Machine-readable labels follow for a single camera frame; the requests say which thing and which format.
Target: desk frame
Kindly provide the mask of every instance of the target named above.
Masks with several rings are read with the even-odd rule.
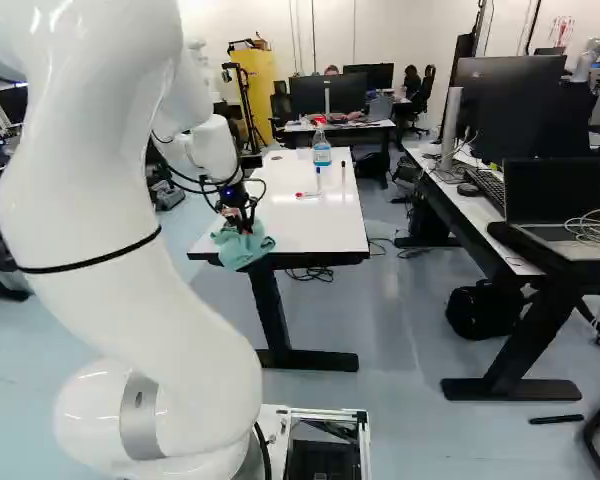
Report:
[[[428,174],[423,175],[418,189],[430,206],[427,214],[437,215],[447,225],[492,282],[515,289],[533,283],[539,289],[531,308],[518,322],[487,373],[482,378],[443,379],[440,385],[445,397],[451,401],[581,400],[578,387],[569,380],[531,380],[523,377],[569,319],[582,299],[582,289],[574,282],[558,276],[516,275]],[[428,242],[430,239],[427,238],[408,238],[404,244],[431,247],[444,243],[439,239],[437,245]]]
[[[189,253],[188,257],[190,260],[205,260],[211,265],[222,267],[217,254]],[[240,270],[249,275],[260,323],[267,340],[267,350],[256,350],[263,368],[335,372],[357,372],[359,370],[360,362],[354,353],[296,350],[292,347],[275,271],[357,265],[368,258],[369,253],[353,252],[270,253]]]

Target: laptop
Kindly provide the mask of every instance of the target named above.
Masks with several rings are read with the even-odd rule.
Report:
[[[600,162],[591,158],[506,160],[507,223],[569,261],[600,260],[600,245],[581,242],[565,222],[600,209]],[[600,230],[600,212],[584,229]],[[575,223],[576,232],[581,231]]]
[[[365,118],[367,123],[379,122],[391,118],[393,100],[386,95],[380,95],[369,102],[369,114]]]

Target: computer mouse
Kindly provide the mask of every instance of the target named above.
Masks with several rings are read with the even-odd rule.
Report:
[[[480,189],[470,183],[461,183],[458,185],[458,195],[463,197],[477,197],[480,195]]]

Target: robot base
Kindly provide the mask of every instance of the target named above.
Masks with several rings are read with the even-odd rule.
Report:
[[[258,423],[269,442],[271,480],[332,477],[371,480],[371,434],[367,412],[263,405]],[[259,462],[257,468],[253,466],[254,462]],[[325,465],[333,464],[342,465],[342,472],[324,471]],[[245,464],[233,480],[262,479],[260,447],[257,441],[252,441]]]

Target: black ring stripe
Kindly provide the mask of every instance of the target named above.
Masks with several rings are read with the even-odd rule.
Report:
[[[106,255],[102,255],[100,257],[91,258],[89,260],[83,260],[81,262],[69,263],[67,265],[60,265],[57,267],[44,267],[44,268],[27,268],[27,267],[18,267],[21,272],[27,273],[29,275],[47,275],[50,273],[62,273],[69,272],[71,270],[78,270],[80,268],[92,267],[93,265],[98,265],[99,263],[108,262],[109,260],[113,260],[114,258],[122,257],[127,253],[131,253],[134,250],[139,249],[140,247],[144,247],[146,244],[155,240],[158,235],[162,232],[162,227],[158,227],[158,229],[149,235],[146,238],[143,238],[139,242],[134,243],[133,245],[129,245],[128,247],[122,248],[120,250],[116,250],[115,252],[107,253]]]

